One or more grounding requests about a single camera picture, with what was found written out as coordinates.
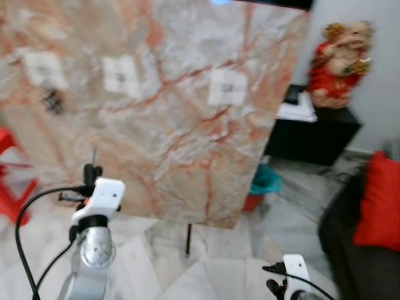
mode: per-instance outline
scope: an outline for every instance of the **red statue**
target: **red statue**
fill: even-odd
[[[309,71],[312,103],[319,108],[344,108],[351,89],[367,73],[370,58],[365,58],[371,46],[373,30],[365,21],[349,27],[330,24],[324,30],[327,41],[318,46]]]

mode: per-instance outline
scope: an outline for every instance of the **marble slab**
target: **marble slab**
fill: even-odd
[[[304,11],[242,1],[7,1],[1,118],[47,186],[80,183],[97,147],[127,185],[126,214],[231,228],[307,25]],[[32,68],[58,88],[60,115]]]

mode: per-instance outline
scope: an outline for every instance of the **black wire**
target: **black wire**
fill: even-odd
[[[50,271],[51,267],[53,267],[53,265],[61,258],[61,256],[63,256],[64,254],[67,253],[68,250],[70,250],[70,248],[73,246],[74,242],[69,243],[68,246],[66,246],[59,254],[57,254],[57,256],[55,258],[52,259],[52,261],[49,263],[49,265],[47,266],[47,268],[44,270],[44,272],[41,274],[39,281],[36,284],[36,290],[37,290],[37,294],[33,295],[32,300],[35,300],[38,297],[38,292],[39,292],[39,288],[40,285],[42,284],[43,279],[46,277],[47,273]]]
[[[34,296],[36,295],[37,300],[40,300],[40,296],[38,294],[38,288],[33,279],[32,271],[29,268],[29,264],[28,264],[28,261],[26,260],[26,256],[25,256],[22,244],[21,244],[21,238],[19,236],[19,228],[21,227],[21,221],[22,221],[25,211],[28,209],[28,207],[33,202],[35,202],[36,200],[38,200],[39,198],[41,198],[47,194],[63,192],[63,191],[75,191],[75,187],[57,187],[56,189],[50,189],[48,191],[40,192],[39,194],[33,196],[21,208],[18,218],[17,218],[16,225],[15,225],[15,242],[17,244],[18,254],[19,254],[19,257],[21,258],[22,265],[24,266],[26,276],[28,278],[29,284],[31,285],[32,292],[33,292]]]
[[[286,277],[292,277],[292,278],[294,278],[294,279],[300,280],[300,281],[302,281],[302,282],[304,282],[304,283],[309,284],[310,286],[312,286],[313,288],[317,289],[317,290],[320,291],[321,293],[323,293],[328,299],[330,299],[330,300],[335,300],[331,295],[329,295],[326,291],[324,291],[323,289],[321,289],[319,286],[317,286],[316,284],[314,284],[314,283],[312,283],[311,281],[308,281],[308,280],[306,280],[306,279],[304,279],[304,278],[298,277],[298,276],[296,276],[296,275],[291,275],[291,274],[288,274],[288,273],[280,273],[280,272],[277,272],[277,271],[268,269],[268,267],[263,268],[263,270],[268,271],[268,272],[271,272],[271,273],[275,273],[275,274],[278,274],[278,275],[282,275],[282,276],[286,276]]]

